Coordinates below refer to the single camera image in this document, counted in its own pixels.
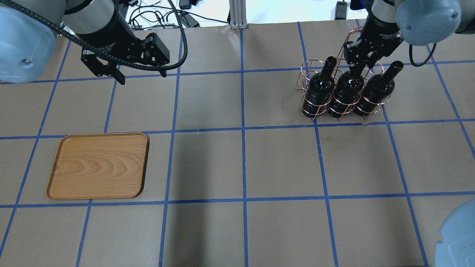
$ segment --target black cable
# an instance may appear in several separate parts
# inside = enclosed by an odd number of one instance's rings
[[[219,19],[206,18],[206,17],[200,16],[200,15],[198,15],[198,14],[191,13],[191,12],[184,11],[184,10],[180,10],[180,11],[182,11],[182,12],[185,13],[185,14],[195,15],[195,16],[200,17],[200,18],[202,18],[202,19],[207,19],[207,20],[212,20],[212,21],[217,21],[217,22],[222,22],[222,23],[229,24],[229,22],[227,22],[227,21],[223,21],[223,20],[219,20]]]
[[[156,2],[156,3],[152,4],[152,5],[158,5],[158,4],[159,4],[161,1],[162,1],[162,0],[160,0],[160,1]],[[142,3],[143,3],[143,1],[142,1],[142,0],[140,0],[140,4],[138,4],[137,6],[138,6],[138,7],[141,7],[141,8],[144,8],[144,7],[146,7],[146,6],[142,6]]]
[[[186,57],[188,56],[188,43],[186,41],[185,31],[183,30],[183,25],[181,24],[181,21],[180,21],[179,15],[178,15],[178,11],[176,10],[176,8],[175,8],[174,4],[171,2],[171,0],[168,0],[168,2],[170,3],[171,7],[174,10],[175,16],[177,17],[177,21],[178,21],[178,26],[180,27],[181,37],[183,38],[183,56],[181,57],[181,59],[177,63],[175,63],[173,65],[163,66],[163,67],[150,67],[150,66],[138,65],[138,64],[132,63],[130,61],[126,61],[126,60],[123,60],[123,59],[118,58],[116,56],[113,56],[109,53],[106,53],[103,50],[98,49],[98,48],[90,45],[89,43],[79,39],[78,37],[72,35],[71,33],[63,30],[60,26],[54,24],[53,22],[51,22],[51,21],[45,19],[44,17],[32,12],[31,10],[29,10],[27,8],[15,3],[11,0],[0,0],[0,3],[12,8],[16,11],[19,11],[19,12],[27,15],[28,17],[32,18],[32,19],[35,19],[35,20],[41,22],[42,24],[48,26],[48,28],[52,29],[53,31],[55,31],[57,33],[60,33],[64,37],[66,37],[69,40],[76,43],[77,45],[94,52],[97,56],[99,56],[100,58],[102,58],[104,60],[115,62],[119,65],[131,67],[131,68],[136,68],[136,69],[141,69],[141,70],[149,70],[149,71],[160,71],[160,70],[176,69],[179,66],[183,65],[183,63],[186,60]]]
[[[173,13],[173,11],[168,11],[167,13],[165,13],[165,17],[166,17],[165,19],[166,19],[167,22],[168,22],[168,16],[172,13]]]
[[[420,64],[417,64],[417,63],[414,63],[414,60],[412,59],[412,45],[409,45],[409,60],[411,61],[411,64],[415,67],[424,66],[429,61],[429,59],[432,57],[432,55],[434,54],[434,51],[436,50],[436,46],[437,46],[437,43],[435,43],[432,46],[432,50],[430,51],[429,56],[426,58],[426,60],[424,60],[424,62],[422,62]]]
[[[152,29],[152,28],[158,28],[158,27],[172,27],[172,29],[178,29],[179,27],[175,24],[160,24],[160,25],[154,25],[154,26],[149,26],[149,27],[143,27],[143,28],[140,28],[140,29],[134,29],[134,31],[138,31],[138,30],[144,30],[144,29]]]
[[[160,11],[158,11],[158,10],[155,10],[155,13],[158,13],[158,14],[160,14],[160,18],[161,18],[161,19],[163,18],[163,14],[162,14]]]
[[[153,14],[155,15],[155,18],[156,18],[157,20],[152,21],[152,20],[149,20],[149,19],[146,19],[146,18],[142,17],[142,15],[145,14],[145,13],[153,13]],[[151,22],[151,23],[158,22],[158,21],[160,20],[160,17],[157,15],[157,13],[155,13],[155,11],[151,11],[151,10],[146,10],[146,11],[140,12],[139,14],[137,14],[137,16],[135,16],[135,17],[132,19],[132,21],[136,20],[138,17],[142,17],[142,18],[144,18],[146,21]]]
[[[161,8],[161,9],[167,9],[167,10],[173,10],[172,8],[169,8],[169,7],[163,7],[163,6],[157,6],[157,5],[149,5],[149,6],[142,6],[143,8]],[[137,9],[135,9],[134,11],[132,11],[130,13],[130,17],[132,17],[132,15],[135,13]],[[216,22],[221,22],[221,23],[226,23],[226,24],[229,24],[229,22],[227,21],[223,21],[223,20],[219,20],[219,19],[211,19],[211,18],[206,18],[206,17],[203,17],[201,15],[198,15],[198,14],[195,14],[195,13],[191,13],[191,12],[188,12],[188,11],[185,11],[185,10],[177,10],[178,12],[180,13],[185,13],[185,14],[190,14],[190,15],[195,15],[197,17],[200,17],[202,19],[206,19],[206,20],[212,20],[212,21],[216,21]]]

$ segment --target dark glass bottle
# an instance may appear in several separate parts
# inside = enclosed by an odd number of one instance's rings
[[[364,85],[364,79],[361,77],[365,64],[359,63],[351,67],[349,71],[343,73],[336,83],[333,98],[328,104],[328,114],[334,118],[341,118],[350,112],[353,104],[358,100],[360,91]]]
[[[355,106],[356,115],[368,116],[394,91],[394,77],[403,67],[404,64],[396,60],[384,74],[371,77],[363,88],[361,99]]]
[[[305,116],[313,118],[317,113],[325,110],[325,104],[332,97],[332,91],[335,88],[335,80],[332,78],[335,66],[336,58],[328,57],[322,71],[310,79],[302,103],[302,113]]]

